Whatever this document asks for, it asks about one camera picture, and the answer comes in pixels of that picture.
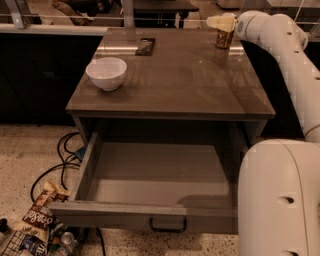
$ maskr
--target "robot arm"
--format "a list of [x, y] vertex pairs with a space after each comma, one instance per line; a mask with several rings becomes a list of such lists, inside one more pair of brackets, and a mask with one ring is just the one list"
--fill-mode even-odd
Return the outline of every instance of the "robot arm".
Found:
[[308, 141], [267, 140], [246, 154], [240, 256], [320, 255], [320, 74], [303, 52], [307, 37], [288, 16], [255, 11], [238, 18], [235, 32], [277, 60]]
[[235, 33], [257, 44], [278, 62], [306, 141], [320, 142], [320, 72], [305, 55], [306, 34], [288, 16], [248, 11]]
[[320, 255], [320, 147], [267, 140], [246, 154], [239, 179], [240, 256]]

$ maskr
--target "open drawer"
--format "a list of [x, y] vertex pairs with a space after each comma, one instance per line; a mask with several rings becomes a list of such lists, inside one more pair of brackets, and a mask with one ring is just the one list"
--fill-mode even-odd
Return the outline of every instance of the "open drawer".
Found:
[[51, 210], [71, 226], [237, 233], [241, 141], [233, 122], [99, 120], [69, 201]]

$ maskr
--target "speckled floor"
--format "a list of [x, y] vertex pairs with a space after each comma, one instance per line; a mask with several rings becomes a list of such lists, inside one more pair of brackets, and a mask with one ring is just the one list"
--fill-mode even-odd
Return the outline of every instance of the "speckled floor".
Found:
[[[0, 219], [7, 218], [13, 228], [29, 210], [32, 201], [30, 189], [34, 180], [47, 169], [60, 164], [57, 143], [75, 127], [0, 125]], [[68, 143], [69, 150], [82, 146], [79, 136]], [[76, 170], [68, 170], [66, 185], [72, 187]], [[51, 173], [36, 187], [39, 194], [45, 180], [60, 181], [60, 171]], [[238, 236], [216, 234], [169, 234], [102, 229], [107, 255], [161, 256], [161, 255], [238, 255]], [[11, 236], [0, 245], [5, 249]], [[102, 255], [101, 244], [95, 230], [91, 230], [82, 255]]]

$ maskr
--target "cup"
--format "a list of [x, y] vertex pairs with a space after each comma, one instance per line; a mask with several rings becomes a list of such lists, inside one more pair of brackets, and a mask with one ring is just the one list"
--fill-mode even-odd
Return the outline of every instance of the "cup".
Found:
[[217, 38], [216, 38], [216, 47], [222, 48], [222, 49], [227, 49], [230, 48], [232, 38], [233, 38], [233, 32], [226, 32], [223, 30], [218, 29], [217, 30]]

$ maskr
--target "ceramic bowl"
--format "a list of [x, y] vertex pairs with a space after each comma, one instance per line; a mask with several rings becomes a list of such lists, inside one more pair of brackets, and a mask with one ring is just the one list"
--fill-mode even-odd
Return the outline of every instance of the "ceramic bowl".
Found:
[[124, 81], [127, 73], [125, 61], [115, 57], [93, 60], [86, 68], [89, 79], [100, 89], [113, 91]]

